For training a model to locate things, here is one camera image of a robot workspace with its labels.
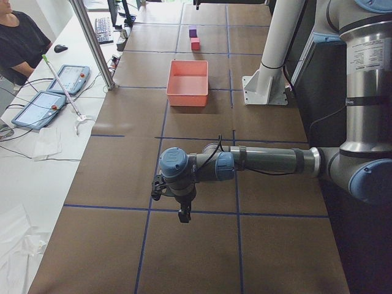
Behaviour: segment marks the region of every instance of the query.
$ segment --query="purple cube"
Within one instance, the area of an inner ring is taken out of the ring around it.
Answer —
[[[197,37],[196,26],[189,26],[189,37],[190,38],[196,38]]]

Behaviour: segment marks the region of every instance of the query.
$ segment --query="keyboard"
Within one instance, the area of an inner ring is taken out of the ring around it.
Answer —
[[[96,18],[95,32],[98,43],[113,43],[113,28],[110,17]]]

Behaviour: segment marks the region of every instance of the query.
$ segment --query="person's arm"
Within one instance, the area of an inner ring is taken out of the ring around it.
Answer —
[[[12,69],[16,70],[17,72],[20,72],[22,75],[25,75],[26,77],[30,77],[34,69],[25,61],[21,64],[18,64],[17,66],[11,67]]]

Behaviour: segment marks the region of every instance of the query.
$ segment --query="label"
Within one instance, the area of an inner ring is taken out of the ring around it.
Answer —
[[[375,69],[390,71],[391,68],[391,38],[347,47],[347,75]]]

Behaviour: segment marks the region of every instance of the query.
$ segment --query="block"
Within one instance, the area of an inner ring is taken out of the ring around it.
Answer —
[[[190,38],[197,38],[196,26],[189,26],[189,37]]]
[[[190,48],[192,50],[200,50],[200,39],[199,38],[190,38]]]

